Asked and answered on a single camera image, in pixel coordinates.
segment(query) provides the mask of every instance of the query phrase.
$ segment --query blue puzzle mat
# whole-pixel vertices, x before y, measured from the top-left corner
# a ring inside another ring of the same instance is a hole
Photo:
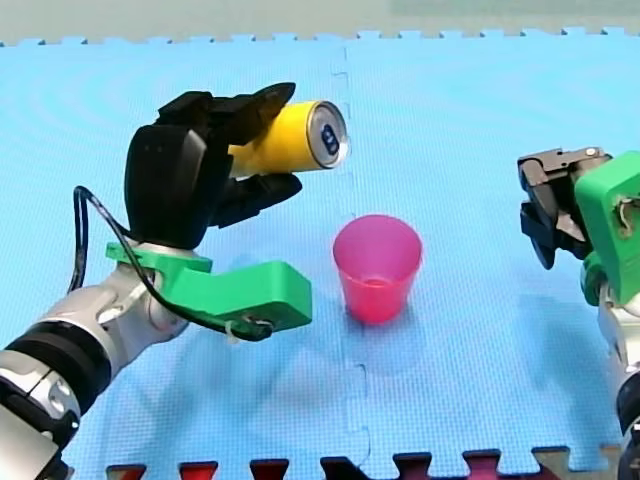
[[[179,93],[295,81],[295,101],[343,109],[352,139],[340,169],[300,175],[299,196],[198,250],[217,272],[290,262],[314,284],[313,324],[255,345],[191,326],[151,348],[83,419],[65,455],[74,478],[144,464],[145,480],[165,480],[216,461],[216,480],[240,480],[250,461],[283,458],[286,478],[320,479],[321,458],[344,456],[384,479],[398,474],[394,455],[423,452],[430,475],[462,476],[462,454],[477,450],[499,450],[500,471],[518,474],[538,471],[532,448],[555,446],[572,468],[602,467],[600,445],[619,441],[607,347],[579,262],[561,255],[544,271],[520,233],[515,162],[637,148],[640,38],[564,33],[1,48],[4,344],[66,291],[73,187],[125,222],[129,140]],[[405,314],[364,329],[343,313],[331,242],[374,212],[412,224],[426,256]],[[93,213],[90,228],[86,284],[113,268],[108,228]]]

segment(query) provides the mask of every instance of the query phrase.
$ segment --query pink plastic cup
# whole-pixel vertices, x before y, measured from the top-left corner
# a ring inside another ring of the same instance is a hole
[[[362,323],[379,325],[405,308],[420,267],[422,242],[402,220],[367,215],[342,229],[333,257],[347,310]]]

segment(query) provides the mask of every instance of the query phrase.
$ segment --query can lid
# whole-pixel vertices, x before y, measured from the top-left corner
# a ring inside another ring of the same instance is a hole
[[[309,147],[314,160],[322,168],[337,167],[349,151],[347,125],[340,110],[331,102],[318,102],[307,122]]]

